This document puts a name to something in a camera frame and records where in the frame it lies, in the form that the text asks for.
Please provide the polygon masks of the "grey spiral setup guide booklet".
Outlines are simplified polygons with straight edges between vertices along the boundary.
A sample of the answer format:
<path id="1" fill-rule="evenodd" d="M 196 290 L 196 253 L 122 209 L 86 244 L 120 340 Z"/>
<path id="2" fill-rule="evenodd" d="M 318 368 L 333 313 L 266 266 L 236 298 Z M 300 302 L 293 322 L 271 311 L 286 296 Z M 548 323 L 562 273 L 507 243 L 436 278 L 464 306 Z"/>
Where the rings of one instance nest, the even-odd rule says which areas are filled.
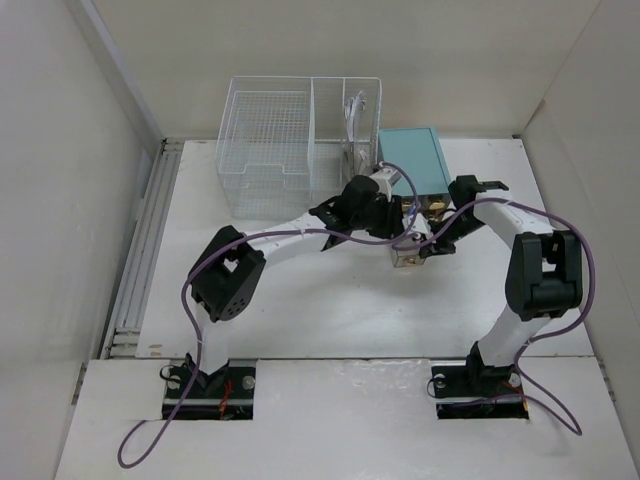
<path id="1" fill-rule="evenodd" d="M 359 91 L 345 101 L 343 120 L 345 141 L 343 143 L 343 170 L 348 179 L 356 175 L 368 175 L 370 155 L 366 142 L 359 136 L 361 119 L 366 111 L 366 94 Z"/>

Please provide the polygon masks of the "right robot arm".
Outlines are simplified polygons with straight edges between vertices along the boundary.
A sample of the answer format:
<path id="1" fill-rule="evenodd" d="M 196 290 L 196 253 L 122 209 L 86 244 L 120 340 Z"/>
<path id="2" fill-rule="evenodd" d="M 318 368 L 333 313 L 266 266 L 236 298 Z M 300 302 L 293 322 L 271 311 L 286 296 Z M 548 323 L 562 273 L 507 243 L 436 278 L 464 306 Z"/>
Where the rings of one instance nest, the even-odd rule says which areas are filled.
<path id="1" fill-rule="evenodd" d="M 515 375 L 521 349 L 551 319 L 582 300 L 582 248 L 570 230 L 555 230 L 515 206 L 500 181 L 457 177 L 449 186 L 456 208 L 444 221 L 432 221 L 436 240 L 420 249 L 426 259 L 455 253 L 455 244 L 483 226 L 509 247 L 505 280 L 506 306 L 491 330 L 476 341 L 461 365 L 432 369 L 437 395 L 489 396 Z"/>

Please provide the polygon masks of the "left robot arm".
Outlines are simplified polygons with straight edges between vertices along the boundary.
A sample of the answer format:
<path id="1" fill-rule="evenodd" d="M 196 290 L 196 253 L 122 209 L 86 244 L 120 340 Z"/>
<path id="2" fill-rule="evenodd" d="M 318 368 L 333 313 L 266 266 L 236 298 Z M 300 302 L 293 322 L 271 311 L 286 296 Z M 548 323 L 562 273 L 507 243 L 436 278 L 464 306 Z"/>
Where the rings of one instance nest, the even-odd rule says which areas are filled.
<path id="1" fill-rule="evenodd" d="M 287 223 L 255 233 L 227 225 L 215 234 L 185 287 L 197 306 L 199 332 L 189 384 L 198 394 L 213 396 L 223 387 L 229 336 L 225 323 L 247 308 L 265 269 L 347 241 L 357 243 L 353 234 L 358 231 L 371 237 L 365 245 L 387 245 L 404 234 L 401 198 L 392 193 L 399 179 L 392 168 L 357 175 L 339 195 Z"/>

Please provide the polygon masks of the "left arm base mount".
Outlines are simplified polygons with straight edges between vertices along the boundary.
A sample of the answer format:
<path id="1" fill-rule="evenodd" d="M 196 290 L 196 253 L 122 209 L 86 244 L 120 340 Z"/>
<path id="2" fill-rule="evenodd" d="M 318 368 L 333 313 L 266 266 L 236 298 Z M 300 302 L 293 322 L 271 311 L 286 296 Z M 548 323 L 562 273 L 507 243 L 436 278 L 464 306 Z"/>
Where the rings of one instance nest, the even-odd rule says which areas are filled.
<path id="1" fill-rule="evenodd" d="M 165 382 L 162 418 L 168 419 L 179 404 L 191 378 L 194 361 L 190 356 L 181 364 L 170 363 L 159 371 Z M 256 360 L 230 360 L 214 373 L 202 372 L 180 404 L 175 420 L 244 421 L 252 420 L 257 379 Z"/>

